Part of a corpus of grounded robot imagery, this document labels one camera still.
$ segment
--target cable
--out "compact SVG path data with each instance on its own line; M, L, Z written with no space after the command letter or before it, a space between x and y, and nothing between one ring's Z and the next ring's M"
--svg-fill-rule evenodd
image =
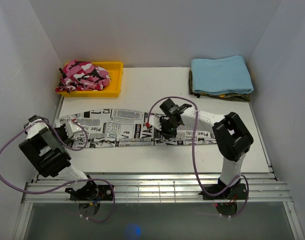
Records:
M229 202L226 202L226 203L224 203L224 204L225 204L225 205L231 205L231 204L234 204L234 203L236 202L236 200L237 200L237 194L235 194L235 195L230 199Z
M78 127L80 127L80 128L82 129L82 131L83 131L83 132L85 133L85 135L86 135L86 142L85 142L85 145L84 145L83 147L81 147L81 148L68 147L68 146L61 140L61 138L59 137L59 135L58 135L58 133L56 132L55 128L54 128L49 122L40 120L40 121L36 121L36 122L34 122L34 123L45 123L45 124L47 124L48 127L50 127L50 128L53 130L53 132L54 132L55 136L57 137L57 139L59 140L59 142L60 142L61 144L63 144L66 148L70 149L70 150L73 150L73 151L80 151L80 150L84 149L84 148L86 147L87 143L88 143L88 135L87 135L87 132L85 131L85 129L84 129L81 125L79 125L79 124L76 123L76 122L73 122L73 123L76 124ZM9 144L11 144L16 138L18 138L21 134L23 134L26 130L28 130L28 129L31 128L32 126L33 126L33 125L28 125L25 129L21 130L21 131L20 131L19 133L17 133L12 139L10 139L8 142L6 142L6 144L5 144L4 146L2 146L1 149L0 149L0 155L1 155L2 152L5 150L5 148L8 147ZM21 189L21 188L15 186L15 185L11 184L10 182L8 182L8 181L1 175L1 173L0 173L0 180L1 180L4 184L6 184L8 187L10 187L10 188L12 188L12 189L14 189L14 190L16 190L16 191L18 191L18 192L21 192L21 193L24 193L24 194L31 194L31 195L40 195L40 194L51 193L51 192L53 192L53 191L55 191L55 190L58 190L58 189L60 189L60 188L62 188L62 187L64 187L64 186L67 186L67 185L69 185L69 184L74 184L74 183L76 182L76 181L68 181L68 182L65 182L65 183L63 183L63 184L61 184L61 185L59 185L59 186L56 186L56 187L54 187L54 188L52 188L52 189L48 189L48 190L45 190L45 191L28 191L28 190ZM88 181L101 181L101 182L105 182L106 184L108 184L109 187L110 187L111 193L112 193L112 204L113 204L113 206L115 205L115 192L114 192L114 188L113 188L113 186L110 184L110 182L108 182L108 181L105 180L105 179L101 179L101 178L90 178L90 179L80 179L80 180L77 180L77 182L88 182ZM87 216L84 216L84 217L85 217L85 218L88 218L89 220L92 220L92 221L94 221L94 222L97 222L97 223L103 223L103 222L107 221L107 220L110 218L110 216L113 214L113 212L114 212L114 207L112 207L112 209L111 209L110 213L108 214L108 216L107 216L105 219L103 219L103 220L97 220L97 219L95 219L95 218L91 218L91 217L87 217Z
M246 200L244 201L244 204L241 208L240 211L238 211L235 215L232 215L232 216L225 216L225 217L236 217L238 216L242 210L244 210L246 204L247 204L247 199L248 199L248 195L249 195L249 185L248 185L248 181L246 179L246 177L244 175L237 175L235 176L231 181L230 183L228 183L228 185L226 187L224 187L221 191L217 192L217 193L210 193L208 192L205 187L203 186L200 178L199 178L199 173L197 171L197 165L196 165L196 158L195 158L195 137L196 137L196 130L197 130L197 123L198 123L198 107L196 105L196 103L194 103L193 101L187 99L187 98L184 98L184 97L181 97L181 96L166 96L166 97L163 97L161 99L159 99L157 102L155 102L152 107L150 108L149 112L148 112L148 117L147 117L147 123L149 123L149 117L152 113L152 110L154 109L154 107L159 103L161 102L162 100L165 100L165 99L181 99L181 100L184 100L184 101L187 101L189 103L191 103L195 110L196 110L196 117L195 117L195 120L194 120L194 125L193 125L193 131L192 131L192 145L191 145L191 149L192 149L192 165L193 165L193 170L194 170L194 174L196 175L196 179L197 179L197 182L202 190L203 193L205 193L207 196L209 197L216 197L216 196L219 196L221 194L223 194L228 188L230 188L230 186L233 184L233 182L237 179L239 179L240 177L243 177L246 181L246 185L247 185L247 197L246 197Z

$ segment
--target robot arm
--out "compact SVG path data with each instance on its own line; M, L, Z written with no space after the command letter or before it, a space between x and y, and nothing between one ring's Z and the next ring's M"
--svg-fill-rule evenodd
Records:
M196 110L189 104L178 106L171 99L167 99L160 108L166 116L158 121L151 115L149 122L160 130L166 139L176 137L179 125L195 125ZM235 176L241 174L245 155L254 142L252 135L234 112L221 115L198 111L197 129L208 131L215 136L219 151L223 155L218 183L227 186ZM240 180L236 179L232 185L239 182Z
M46 119L36 115L29 119L27 125L33 125L26 131L26 140L19 144L21 151L43 177L58 177L66 182L76 181L70 184L71 188L66 188L65 192L79 200L97 200L98 186L93 181L77 182L89 177L70 163L71 156L59 142L53 130L39 121L46 121ZM55 130L66 144L71 141L74 134L82 131L71 120Z

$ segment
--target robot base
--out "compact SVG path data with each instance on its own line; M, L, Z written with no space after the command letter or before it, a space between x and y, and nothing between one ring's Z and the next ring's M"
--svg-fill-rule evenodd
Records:
M203 185L207 192L215 194L220 192L225 185L223 184L206 184ZM203 200L227 200L230 202L218 202L215 203L215 207L218 213L226 216L232 216L237 213L238 206L235 202L236 200L246 200L247 198L247 189L244 183L237 182L234 186L228 188L223 194L218 196L208 196L204 192L199 193L202 195Z
M109 185L97 185L98 187L98 195L94 199L87 199L86 197L76 197L73 195L72 188L66 188L65 192L70 194L69 199L71 201L96 201L100 199L100 201L112 201L113 200L113 193Z

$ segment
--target white enclosure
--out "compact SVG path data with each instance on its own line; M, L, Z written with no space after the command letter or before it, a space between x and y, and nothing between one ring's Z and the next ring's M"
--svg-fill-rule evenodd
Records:
M121 61L129 67L127 79L135 67L189 67L195 58L233 55L247 63L255 88L251 105L271 165L287 181L305 235L305 0L0 0L0 148L32 115L52 120L59 100L54 91L58 68L69 60ZM178 81L185 89L181 76L171 81L169 86ZM131 92L129 82L122 83L123 93ZM152 86L158 94L138 100L134 108L143 111L153 97L171 93ZM120 97L101 103L114 107L136 101ZM84 110L82 100L74 101L64 102L62 115ZM203 99L196 101L203 104ZM91 107L100 108L96 106L94 100ZM238 106L233 108L256 131L250 108ZM210 108L216 111L216 104ZM260 132L256 137L253 161L266 154ZM0 160L2 174L21 188L34 177L18 148L23 138ZM253 164L245 164L245 171L256 172L250 170ZM272 174L270 162L258 172ZM21 199L21 193L0 182L0 239L13 237Z

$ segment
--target purple cable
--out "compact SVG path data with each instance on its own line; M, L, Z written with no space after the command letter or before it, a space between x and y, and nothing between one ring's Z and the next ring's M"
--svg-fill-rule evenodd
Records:
M87 143L88 143L88 135L87 135L87 132L85 131L85 129L84 129L81 125L79 125L79 124L76 123L76 122L73 122L73 123L76 124L78 127L80 127L81 130L82 130L82 131L85 133L85 135L86 135L85 145L84 145L83 147L81 147L81 148L73 148L73 147L67 146L67 145L61 140L61 138L59 137L59 135L58 135L58 133L56 132L55 128L54 128L49 122L41 120L41 121L36 121L35 123L45 123L45 124L47 124L47 125L53 130L53 132L55 133L55 135L56 135L56 137L58 138L59 142L60 142L61 144L63 144L66 148L70 149L70 150L73 150L73 151L80 151L80 150L83 150L83 149L86 147ZM5 144L4 146L2 146L1 149L0 149L0 155L1 155L2 152L5 150L5 148L8 147L9 144L11 144L16 138L18 138L21 134L23 134L27 129L31 128L32 126L33 126L33 125L28 125L25 129L21 130L21 131L20 131L19 133L17 133L12 139L10 139L8 142L6 142L6 144ZM52 189L45 190L45 191L28 191L28 190L21 189L21 188L19 188L19 187L16 187L15 185L11 184L11 183L8 182L6 179L4 179L4 177L1 175L1 173L0 173L0 180L1 180L4 184L6 184L8 187L10 187L10 188L12 188L12 189L14 189L14 190L16 190L16 191L18 191L18 192L21 192L21 193L24 193L24 194L31 194L31 195L48 194L48 193L51 193L51 192L53 192L53 191L55 191L55 190L58 190L58 189L60 189L60 188L62 188L62 187L64 187L64 186L66 186L66 185L68 185L68 184L73 184L73 183L76 182L76 181L68 181L68 182L66 182L66 183L63 183L63 184L61 184L61 185L59 185L59 186L56 186L56 187L54 187L54 188L52 188ZM102 181L102 182L107 183L107 184L109 185L110 189L111 189L111 192L112 192L112 199L113 199L113 200L112 200L112 204L115 205L115 192L114 192L114 188L113 188L113 186L112 186L107 180L101 179L101 178L90 178L90 179L81 179L81 180L78 180L77 182L88 182L88 181ZM103 223L103 222L107 221L107 220L110 218L110 216L113 214L113 212L114 212L114 208L112 208L112 210L110 211L109 215L108 215L105 219L103 219L103 220L97 220L97 219L94 219L94 218L91 218L91 217L89 217L88 219L90 219L90 220L92 220L92 221L94 221L94 222L97 222L97 223Z
M165 96L161 99L159 99L157 102L155 102L152 107L150 108L149 112L148 112L148 117L147 117L147 123L149 123L149 117L152 113L152 110L153 108L159 103L161 102L162 100L165 100L165 99L181 99L181 100L185 100L189 103L191 103L195 110L196 110L196 117L195 117L195 120L194 120L194 125L193 125L193 131L192 131L192 145L191 145L191 148L192 148L192 165L193 165L193 170L194 170L194 174L196 175L196 179L197 179L197 182L199 184L199 186L201 187L201 190L203 193L205 193L207 196L210 196L210 197L216 197L216 196L219 196L221 195L222 193L224 193L228 188L230 188L230 186L233 184L233 182L236 180L236 179L239 179L240 177L243 177L246 181L246 184L247 184L247 198L248 198L248 194L249 194L249 186L248 186L248 182L247 182L247 179L244 175L237 175L235 176L231 181L230 183L228 183L228 185L222 189L221 191L217 192L217 193L210 193L210 192L207 192L207 190L205 189L205 187L203 186L200 178L199 178L199 174L198 174L198 171L197 171L197 165L196 165L196 158L195 158L195 137L196 137L196 130L197 130L197 124L198 124L198 107L196 105L196 103L194 103L193 101L187 99L187 98L184 98L184 97L180 97L180 96ZM245 206L247 204L247 199L245 200L241 210L239 212L237 212L235 215L232 215L230 217L236 217L238 216L242 210L244 210Z

